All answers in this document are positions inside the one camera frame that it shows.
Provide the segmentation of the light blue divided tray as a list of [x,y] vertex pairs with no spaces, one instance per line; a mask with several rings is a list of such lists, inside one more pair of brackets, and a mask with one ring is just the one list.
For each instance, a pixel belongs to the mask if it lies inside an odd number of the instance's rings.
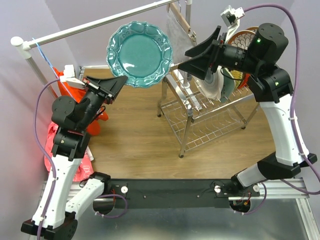
[[228,98],[234,91],[235,80],[232,74],[226,68],[223,67],[220,72],[222,73],[222,76],[223,76],[223,87],[221,90],[220,102],[223,104],[228,100]]

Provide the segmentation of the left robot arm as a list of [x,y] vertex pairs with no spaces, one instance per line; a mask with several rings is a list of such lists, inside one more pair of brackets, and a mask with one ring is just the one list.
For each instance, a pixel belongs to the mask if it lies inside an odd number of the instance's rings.
[[38,240],[70,240],[75,235],[78,220],[95,199],[110,198],[128,201],[112,192],[111,177],[94,172],[86,185],[71,199],[69,192],[90,141],[88,126],[97,118],[103,104],[111,104],[127,81],[127,76],[98,79],[86,77],[77,86],[86,93],[80,102],[68,95],[58,97],[52,104],[51,120],[57,124],[51,153],[47,159],[50,171],[45,189],[31,219],[22,223],[21,231]]

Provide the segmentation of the metal dish rack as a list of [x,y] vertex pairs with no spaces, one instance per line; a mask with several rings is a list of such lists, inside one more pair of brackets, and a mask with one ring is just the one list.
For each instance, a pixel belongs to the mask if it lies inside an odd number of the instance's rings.
[[162,79],[161,98],[157,102],[157,116],[167,120],[177,138],[180,158],[189,150],[244,130],[259,109],[259,104],[254,103],[248,116],[239,110],[241,104],[254,98],[246,86],[220,102],[202,95],[194,81],[185,89],[184,79],[178,70],[168,73]]

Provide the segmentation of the orange oven mitt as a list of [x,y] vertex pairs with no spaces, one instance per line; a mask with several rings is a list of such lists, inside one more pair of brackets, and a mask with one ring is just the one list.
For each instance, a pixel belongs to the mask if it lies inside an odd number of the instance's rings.
[[[54,67],[54,68],[59,76],[63,75],[63,71],[59,71],[56,67]],[[83,98],[83,96],[85,95],[86,91],[84,89],[78,89],[78,88],[71,87],[66,82],[63,84],[68,88],[70,93],[74,96],[75,101],[77,103],[79,103],[81,101],[81,99]],[[60,85],[59,81],[58,81],[57,85],[58,85],[59,92],[62,96],[69,96],[68,93]],[[97,117],[97,119],[95,119],[92,123],[89,124],[89,126],[87,128],[88,133],[91,134],[92,136],[97,136],[101,132],[101,126],[100,126],[98,120],[107,121],[108,119],[109,119],[109,116],[104,111],[100,116]]]

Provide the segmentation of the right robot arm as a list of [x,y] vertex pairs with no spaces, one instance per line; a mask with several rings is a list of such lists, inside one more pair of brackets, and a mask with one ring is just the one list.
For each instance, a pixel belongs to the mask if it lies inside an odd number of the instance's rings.
[[217,27],[207,40],[187,50],[188,60],[178,65],[201,80],[218,67],[249,74],[247,85],[267,118],[275,152],[232,176],[222,187],[226,193],[241,196],[259,182],[293,178],[317,161],[302,143],[291,78],[277,66],[288,43],[284,31],[273,23],[261,24],[247,49],[227,44]]

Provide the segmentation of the large floral plate brown rim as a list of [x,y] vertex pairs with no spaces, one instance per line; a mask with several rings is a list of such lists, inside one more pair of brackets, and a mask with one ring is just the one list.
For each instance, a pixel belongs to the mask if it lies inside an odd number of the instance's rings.
[[254,32],[254,33],[256,33],[258,31],[258,29],[259,29],[258,26],[252,26],[252,27],[247,28],[248,31],[251,31],[251,32]]

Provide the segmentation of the white clothes rail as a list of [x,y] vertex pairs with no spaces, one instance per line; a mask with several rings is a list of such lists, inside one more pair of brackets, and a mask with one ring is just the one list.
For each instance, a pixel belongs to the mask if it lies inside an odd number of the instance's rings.
[[90,21],[78,26],[74,26],[59,32],[55,32],[40,38],[37,38],[35,40],[25,41],[19,36],[14,36],[10,39],[10,44],[18,51],[18,53],[22,56],[24,60],[29,64],[37,78],[40,80],[40,82],[45,85],[48,83],[48,80],[44,76],[43,72],[40,70],[39,66],[35,62],[35,60],[32,57],[32,54],[30,53],[30,50],[33,48],[36,48],[37,46],[46,45],[94,28],[101,27],[103,25],[107,25],[113,22],[116,22],[121,19],[125,19],[140,13],[144,13],[165,5],[170,5],[171,3],[174,3],[173,0],[159,0],[155,1],[153,3],[149,3],[143,6],[139,6],[133,9],[129,9],[120,13],[116,13],[111,16],[107,16],[98,20]]

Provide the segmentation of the woven bamboo plate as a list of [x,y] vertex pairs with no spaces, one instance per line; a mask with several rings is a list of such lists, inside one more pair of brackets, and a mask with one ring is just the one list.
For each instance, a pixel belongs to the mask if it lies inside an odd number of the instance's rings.
[[244,74],[237,70],[231,70],[230,71],[232,78],[234,79],[234,90],[236,91],[239,87],[239,85],[242,83]]

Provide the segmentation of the wooden clip hanger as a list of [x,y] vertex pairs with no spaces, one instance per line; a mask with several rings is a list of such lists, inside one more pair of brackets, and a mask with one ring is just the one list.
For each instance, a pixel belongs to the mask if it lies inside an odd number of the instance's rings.
[[167,5],[167,12],[171,11],[175,20],[182,27],[183,31],[188,35],[193,45],[197,44],[196,33],[191,28],[191,10],[192,10],[192,0],[185,0],[185,14],[181,13],[181,5],[177,0],[178,4],[174,2]]

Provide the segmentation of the grey hanging cloth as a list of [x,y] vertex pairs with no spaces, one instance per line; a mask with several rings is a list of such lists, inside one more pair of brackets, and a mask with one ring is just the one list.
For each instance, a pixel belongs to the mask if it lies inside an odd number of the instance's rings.
[[185,56],[185,52],[194,46],[194,42],[181,27],[171,10],[167,13],[166,28],[164,32],[168,36],[172,46],[173,63],[179,64],[188,60],[189,58]]

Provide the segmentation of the orange plate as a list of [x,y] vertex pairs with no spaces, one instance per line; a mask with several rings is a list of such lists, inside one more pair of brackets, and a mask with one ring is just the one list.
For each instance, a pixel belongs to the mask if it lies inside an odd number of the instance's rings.
[[237,88],[238,90],[241,89],[241,88],[243,88],[244,86],[246,86],[249,77],[250,77],[250,74],[249,74],[249,73],[246,73],[246,74],[244,75],[244,78],[243,78],[242,82],[239,84],[239,86],[238,86],[238,88]]

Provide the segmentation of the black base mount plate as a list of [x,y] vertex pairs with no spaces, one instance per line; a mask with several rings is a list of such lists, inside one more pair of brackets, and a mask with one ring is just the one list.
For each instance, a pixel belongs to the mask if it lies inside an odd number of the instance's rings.
[[109,193],[123,196],[128,209],[228,208],[229,201],[260,196],[258,187],[233,193],[230,179],[121,179],[108,182]]

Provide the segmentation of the pink plastic bag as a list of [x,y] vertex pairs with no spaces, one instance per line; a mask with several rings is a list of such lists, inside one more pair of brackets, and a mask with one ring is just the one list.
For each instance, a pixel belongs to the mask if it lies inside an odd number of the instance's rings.
[[[52,154],[52,148],[53,148],[53,139],[58,130],[58,125],[54,122],[51,122],[48,125],[47,129],[47,139],[45,143],[45,151],[48,153],[50,157],[53,156]],[[93,166],[92,166],[92,157],[88,154],[88,150],[86,149],[83,159],[81,160],[81,163],[79,167],[77,168],[75,175],[73,177],[73,182],[80,182],[85,179],[87,179],[93,172]]]

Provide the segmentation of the teal scalloped plate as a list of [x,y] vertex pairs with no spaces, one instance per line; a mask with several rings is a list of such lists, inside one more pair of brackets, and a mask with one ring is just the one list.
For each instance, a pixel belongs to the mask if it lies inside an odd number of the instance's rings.
[[170,72],[173,53],[169,37],[157,25],[131,21],[111,35],[106,63],[115,77],[127,76],[127,86],[145,89]]

